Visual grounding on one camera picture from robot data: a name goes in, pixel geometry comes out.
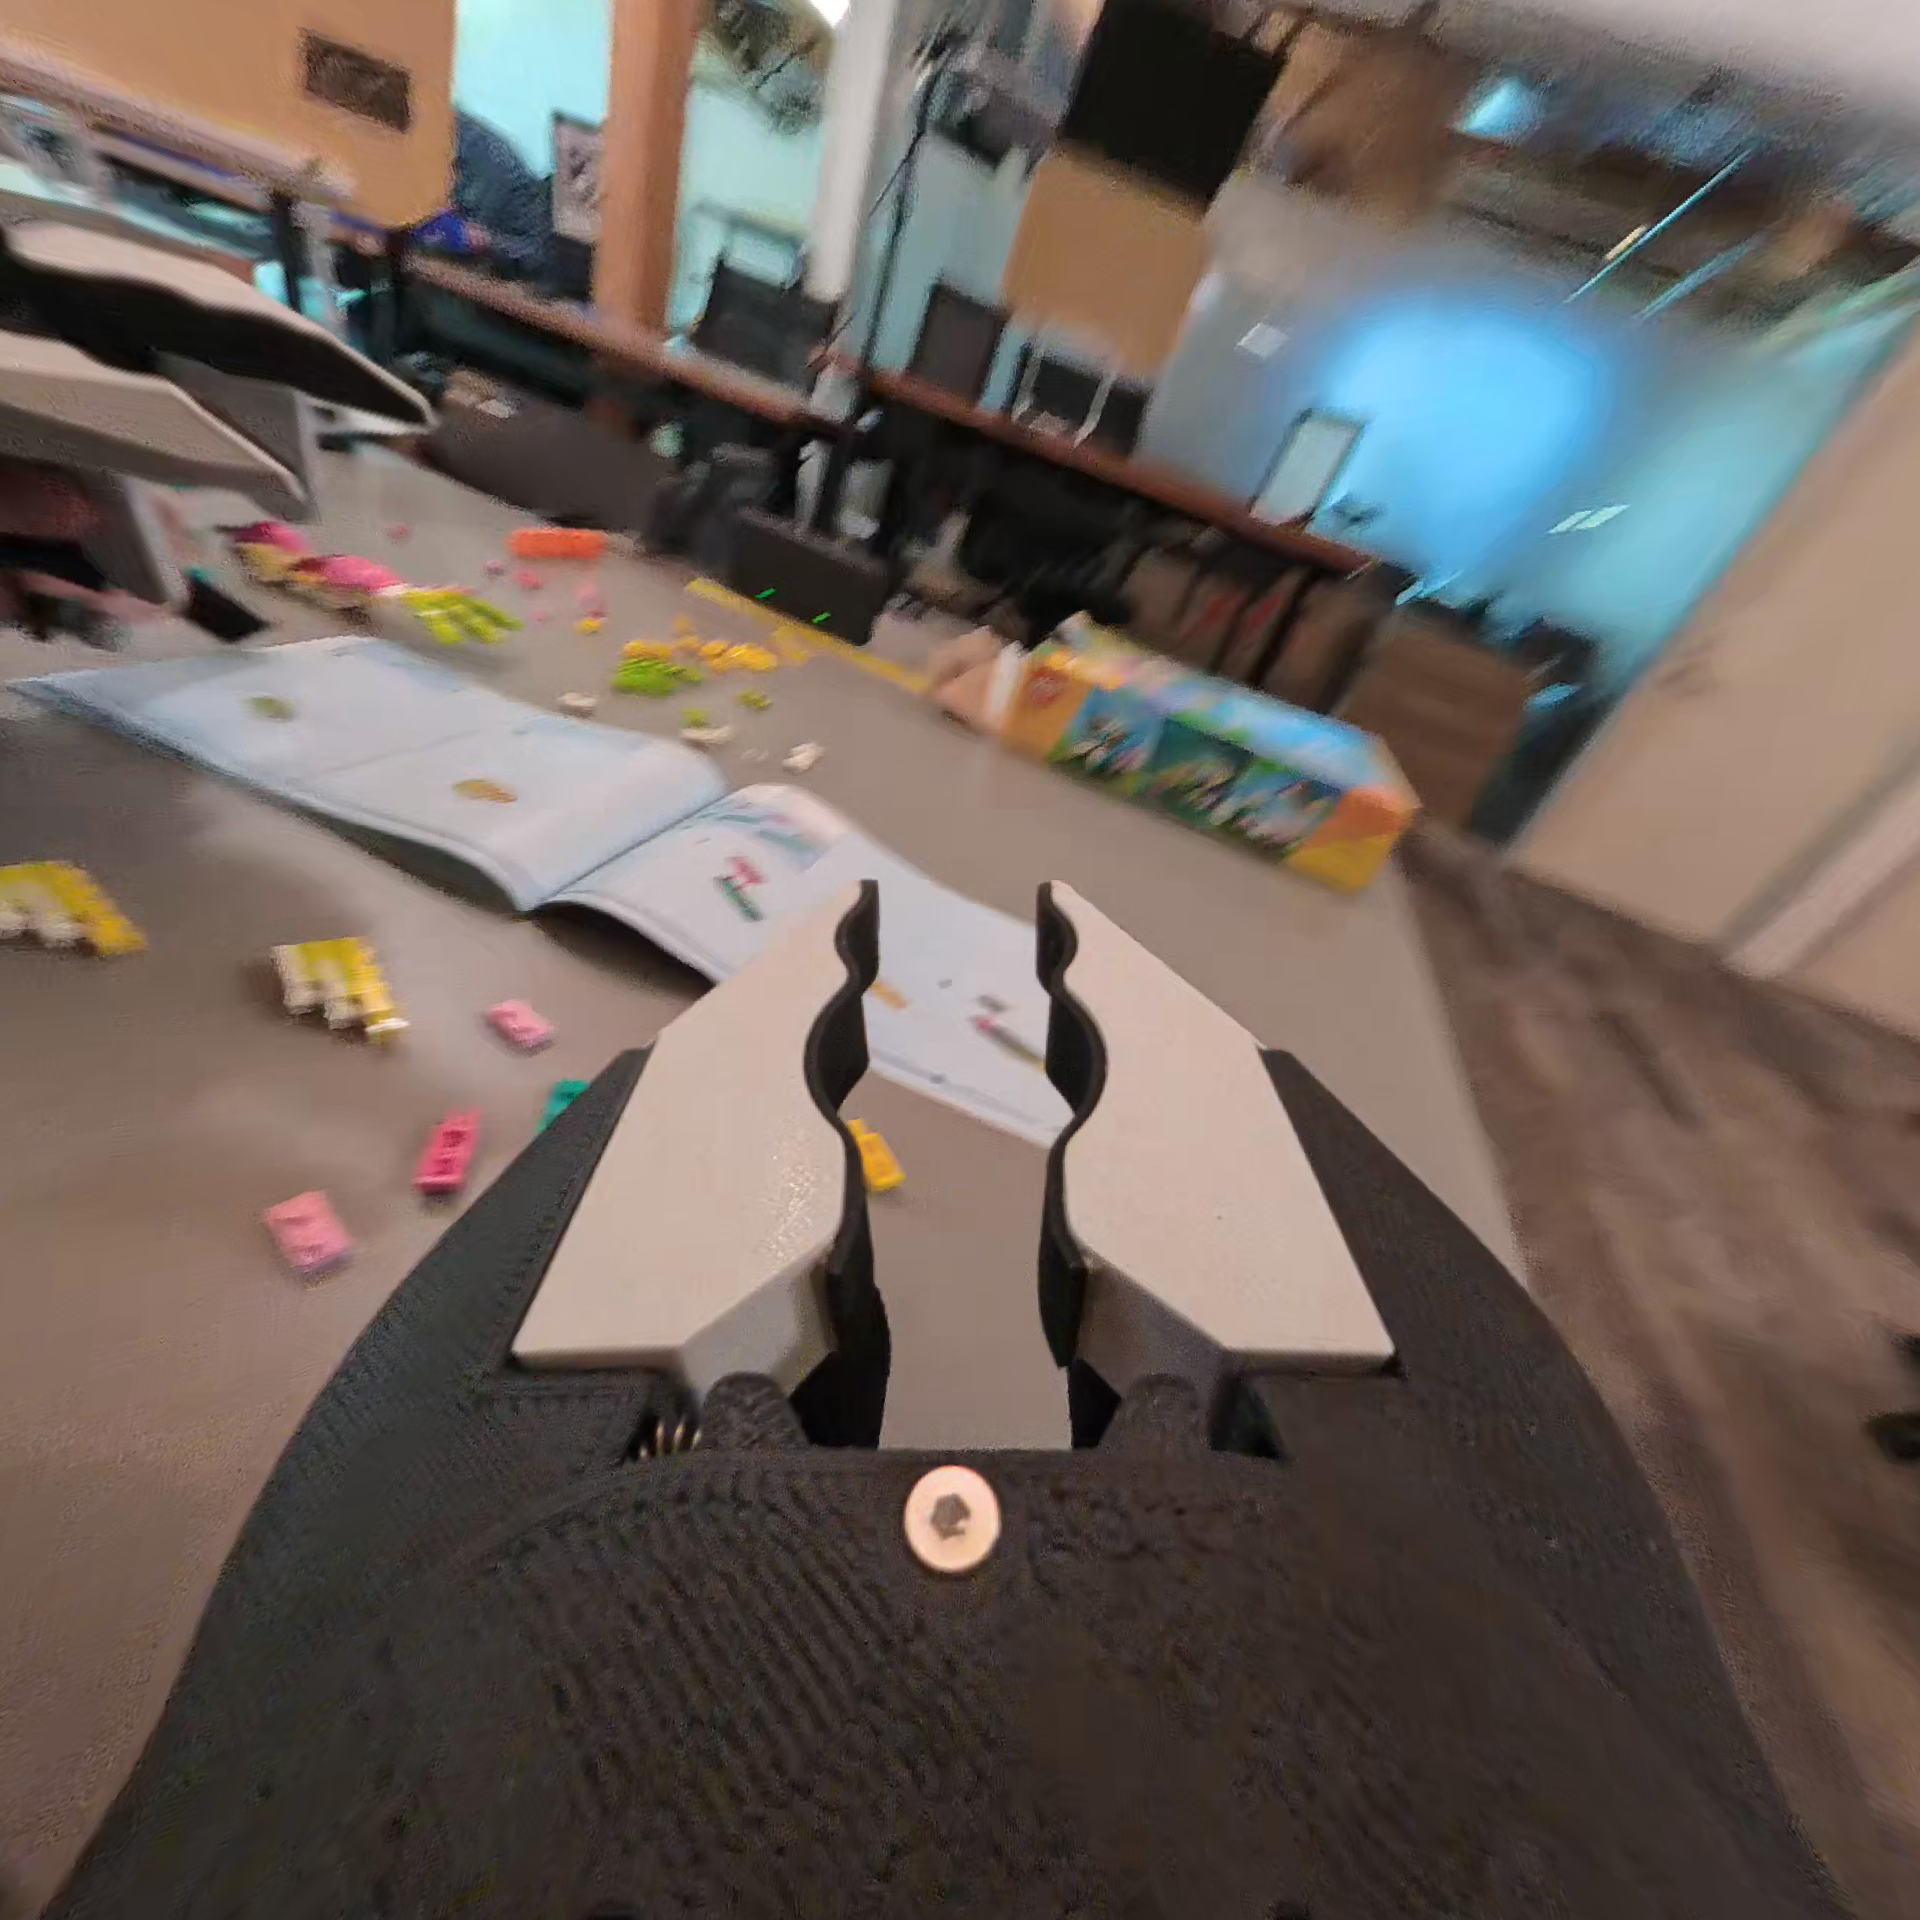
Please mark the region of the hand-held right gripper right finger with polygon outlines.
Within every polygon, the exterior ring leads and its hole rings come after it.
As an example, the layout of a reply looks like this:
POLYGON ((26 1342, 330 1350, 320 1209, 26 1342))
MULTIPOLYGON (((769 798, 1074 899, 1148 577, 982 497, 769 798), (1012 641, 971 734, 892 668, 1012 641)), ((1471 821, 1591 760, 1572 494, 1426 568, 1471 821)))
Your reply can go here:
POLYGON ((1040 886, 1040 1322, 1074 1444, 1172 1382, 1234 1444, 1271 1376, 1388 1376, 1396 1346, 1262 1043, 1068 883, 1040 886))

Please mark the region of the black wall panel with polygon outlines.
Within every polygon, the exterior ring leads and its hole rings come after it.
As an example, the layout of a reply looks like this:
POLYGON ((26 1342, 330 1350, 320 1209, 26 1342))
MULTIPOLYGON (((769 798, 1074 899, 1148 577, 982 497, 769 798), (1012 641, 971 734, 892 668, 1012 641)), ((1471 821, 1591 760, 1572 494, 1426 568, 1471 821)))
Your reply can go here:
POLYGON ((1282 67, 1282 52, 1224 33, 1200 8, 1110 2, 1051 141, 1207 209, 1232 179, 1282 67))

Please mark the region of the open lego instruction booklet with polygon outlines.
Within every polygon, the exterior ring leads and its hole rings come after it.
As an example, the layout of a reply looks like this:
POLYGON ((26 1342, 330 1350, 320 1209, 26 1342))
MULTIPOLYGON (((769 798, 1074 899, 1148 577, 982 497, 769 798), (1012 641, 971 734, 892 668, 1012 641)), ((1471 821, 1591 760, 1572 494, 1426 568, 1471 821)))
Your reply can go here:
POLYGON ((385 641, 16 680, 12 690, 342 830, 468 869, 522 915, 602 915, 711 982, 873 880, 872 1068, 1050 1146, 1035 933, 795 785, 729 787, 700 750, 543 712, 385 641))

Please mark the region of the yellow and white lego assembly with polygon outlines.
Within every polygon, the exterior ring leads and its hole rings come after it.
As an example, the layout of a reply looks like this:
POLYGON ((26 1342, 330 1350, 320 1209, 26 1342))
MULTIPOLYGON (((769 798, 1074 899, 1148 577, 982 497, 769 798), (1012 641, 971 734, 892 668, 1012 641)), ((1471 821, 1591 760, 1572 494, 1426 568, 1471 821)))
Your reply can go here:
POLYGON ((62 860, 3 866, 3 939, 102 958, 142 953, 147 934, 80 866, 62 860))
POLYGON ((337 1035, 385 1044, 409 1034, 394 987, 369 939, 278 945, 272 974, 289 1017, 323 1019, 337 1035))

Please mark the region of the pink yellow green lego build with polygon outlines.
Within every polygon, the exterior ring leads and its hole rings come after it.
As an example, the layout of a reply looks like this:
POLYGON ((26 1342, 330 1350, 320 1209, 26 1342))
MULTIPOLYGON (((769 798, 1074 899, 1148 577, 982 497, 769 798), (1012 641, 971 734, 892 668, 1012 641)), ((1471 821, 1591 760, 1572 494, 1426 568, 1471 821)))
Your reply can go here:
POLYGON ((319 552, 279 518, 226 526, 223 540, 256 585, 382 632, 436 645, 502 645, 522 632, 515 612, 467 588, 419 585, 378 561, 319 552))

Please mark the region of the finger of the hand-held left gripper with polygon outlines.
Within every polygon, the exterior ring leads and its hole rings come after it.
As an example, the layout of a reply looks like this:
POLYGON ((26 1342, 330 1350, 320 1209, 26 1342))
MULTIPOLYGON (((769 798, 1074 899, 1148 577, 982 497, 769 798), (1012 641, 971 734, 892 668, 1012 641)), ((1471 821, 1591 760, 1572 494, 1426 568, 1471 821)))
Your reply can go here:
POLYGON ((57 596, 186 601, 159 490, 226 490, 279 516, 307 505, 298 470, 159 374, 6 332, 6 577, 57 596))
POLYGON ((204 257, 72 224, 8 224, 6 328, 127 373, 186 361, 264 381, 402 430, 435 424, 404 379, 296 306, 204 257))

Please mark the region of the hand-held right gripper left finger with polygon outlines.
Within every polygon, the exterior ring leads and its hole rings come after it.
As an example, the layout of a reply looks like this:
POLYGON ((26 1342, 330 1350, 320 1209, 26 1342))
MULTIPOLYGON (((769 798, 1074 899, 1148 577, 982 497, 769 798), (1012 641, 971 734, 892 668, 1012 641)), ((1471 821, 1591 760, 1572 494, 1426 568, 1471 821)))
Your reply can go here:
POLYGON ((879 885, 788 922, 644 1049, 512 1356, 638 1369, 691 1402, 732 1376, 799 1400, 819 1444, 876 1444, 890 1323, 842 1108, 870 1070, 879 885))

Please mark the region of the pile of yellow green bricks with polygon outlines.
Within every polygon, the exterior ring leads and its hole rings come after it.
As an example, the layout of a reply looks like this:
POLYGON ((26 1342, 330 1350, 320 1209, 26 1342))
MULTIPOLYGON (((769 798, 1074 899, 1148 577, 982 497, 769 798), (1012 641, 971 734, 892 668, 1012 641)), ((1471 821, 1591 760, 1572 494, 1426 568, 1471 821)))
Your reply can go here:
POLYGON ((769 676, 784 656, 758 641, 630 641, 620 649, 609 689, 618 696, 665 700, 724 676, 769 676))

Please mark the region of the black box device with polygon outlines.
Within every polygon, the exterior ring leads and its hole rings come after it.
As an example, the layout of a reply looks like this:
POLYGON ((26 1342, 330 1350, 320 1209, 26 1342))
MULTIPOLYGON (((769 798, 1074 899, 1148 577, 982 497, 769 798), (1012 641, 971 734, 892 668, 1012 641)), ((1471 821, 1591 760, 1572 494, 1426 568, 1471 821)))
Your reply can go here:
POLYGON ((745 507, 732 514, 724 588, 803 619, 822 619, 855 645, 873 642, 896 577, 863 544, 815 536, 791 518, 745 507))

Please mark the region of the yellow tape strip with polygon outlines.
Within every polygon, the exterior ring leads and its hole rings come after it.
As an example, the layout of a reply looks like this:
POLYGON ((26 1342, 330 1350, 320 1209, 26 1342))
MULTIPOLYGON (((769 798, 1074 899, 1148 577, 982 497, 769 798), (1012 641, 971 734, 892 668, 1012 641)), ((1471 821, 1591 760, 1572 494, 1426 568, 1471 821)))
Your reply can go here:
POLYGON ((683 594, 707 608, 745 619, 760 635, 758 645, 770 649, 783 668, 803 668, 811 660, 833 658, 910 698, 921 698, 929 690, 929 676, 923 672, 876 654, 872 645, 855 645, 822 619, 784 616, 707 577, 683 582, 683 594))

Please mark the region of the brown cardboard panel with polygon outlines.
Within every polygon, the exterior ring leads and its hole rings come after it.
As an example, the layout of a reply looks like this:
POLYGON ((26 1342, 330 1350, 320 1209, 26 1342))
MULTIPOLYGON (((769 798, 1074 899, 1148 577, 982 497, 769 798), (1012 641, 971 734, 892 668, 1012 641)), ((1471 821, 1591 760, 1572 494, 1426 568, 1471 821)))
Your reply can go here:
POLYGON ((1009 246, 999 304, 1063 334, 1100 365, 1158 378, 1209 270, 1209 211, 1138 171, 1073 148, 1035 166, 1009 246))

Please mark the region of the long wooden table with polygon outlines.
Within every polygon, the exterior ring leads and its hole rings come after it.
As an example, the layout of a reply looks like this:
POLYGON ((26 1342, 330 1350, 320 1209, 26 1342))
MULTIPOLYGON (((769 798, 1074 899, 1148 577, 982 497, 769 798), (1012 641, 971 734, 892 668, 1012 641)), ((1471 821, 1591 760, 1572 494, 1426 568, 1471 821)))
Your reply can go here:
MULTIPOLYGON (((579 304, 536 294, 515 282, 473 273, 436 254, 411 251, 408 257, 408 270, 419 286, 433 286, 446 294, 481 304, 505 321, 585 347, 593 356, 638 378, 732 405, 766 426, 800 435, 804 441, 844 438, 852 430, 850 421, 828 416, 803 394, 738 368, 711 353, 674 347, 654 328, 600 321, 579 304)), ((880 368, 860 374, 855 384, 865 390, 865 400, 855 405, 857 416, 888 406, 929 419, 966 432, 977 441, 988 441, 1015 457, 1081 475, 1170 516, 1207 526, 1284 564, 1316 568, 1338 578, 1348 578, 1376 564, 1376 557, 1356 544, 1314 536, 1289 522, 1262 518, 1234 497, 1183 473, 1120 457, 1098 444, 1076 444, 1062 435, 1050 435, 1048 430, 961 400, 919 374, 880 368)))

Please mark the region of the colourful lego box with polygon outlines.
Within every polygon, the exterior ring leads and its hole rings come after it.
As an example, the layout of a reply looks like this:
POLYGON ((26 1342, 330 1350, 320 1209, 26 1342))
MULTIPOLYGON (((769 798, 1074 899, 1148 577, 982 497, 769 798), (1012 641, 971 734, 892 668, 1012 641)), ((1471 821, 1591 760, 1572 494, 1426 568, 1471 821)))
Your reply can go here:
POLYGON ((1376 736, 1088 616, 1031 645, 992 629, 953 635, 929 658, 927 696, 1009 752, 1346 896, 1422 816, 1376 736))

